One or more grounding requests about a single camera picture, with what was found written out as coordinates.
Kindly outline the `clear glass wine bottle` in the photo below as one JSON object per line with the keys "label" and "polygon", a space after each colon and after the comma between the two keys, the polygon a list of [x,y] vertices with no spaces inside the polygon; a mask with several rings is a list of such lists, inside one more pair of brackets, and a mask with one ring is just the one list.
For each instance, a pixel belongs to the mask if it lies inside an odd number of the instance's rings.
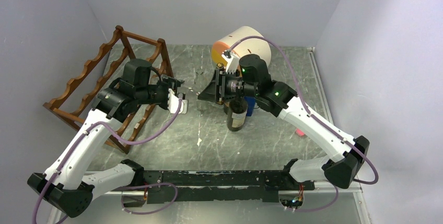
{"label": "clear glass wine bottle", "polygon": [[200,100],[198,96],[206,88],[208,81],[202,69],[194,72],[193,79],[185,82],[186,99],[188,100],[188,111],[190,113],[201,112],[205,109],[206,102]]}

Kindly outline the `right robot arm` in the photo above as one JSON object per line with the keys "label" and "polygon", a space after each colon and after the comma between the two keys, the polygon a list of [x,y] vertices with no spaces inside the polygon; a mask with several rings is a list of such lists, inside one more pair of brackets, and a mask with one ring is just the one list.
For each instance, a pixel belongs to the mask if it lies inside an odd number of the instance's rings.
{"label": "right robot arm", "polygon": [[231,63],[239,69],[214,70],[212,80],[198,95],[198,99],[213,103],[232,102],[242,97],[254,97],[265,112],[302,130],[325,152],[325,156],[289,163],[288,172],[282,175],[282,184],[289,190],[304,181],[329,181],[346,189],[364,164],[369,140],[353,137],[325,120],[310,106],[303,105],[301,95],[288,84],[276,81],[269,74],[266,61],[256,54],[234,59]]}

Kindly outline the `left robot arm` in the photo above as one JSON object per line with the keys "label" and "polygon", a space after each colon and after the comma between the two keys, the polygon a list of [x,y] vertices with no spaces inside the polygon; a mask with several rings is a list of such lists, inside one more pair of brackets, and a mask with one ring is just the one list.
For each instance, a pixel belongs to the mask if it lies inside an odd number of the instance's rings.
{"label": "left robot arm", "polygon": [[131,160],[115,167],[86,175],[98,149],[113,136],[126,118],[141,105],[158,105],[173,116],[186,113],[184,94],[178,93],[182,80],[159,75],[149,82],[156,70],[144,59],[135,58],[124,65],[122,76],[96,96],[85,122],[59,158],[43,173],[33,173],[27,183],[38,193],[38,202],[46,201],[66,217],[82,214],[99,196],[120,187],[136,191],[145,184],[144,168]]}

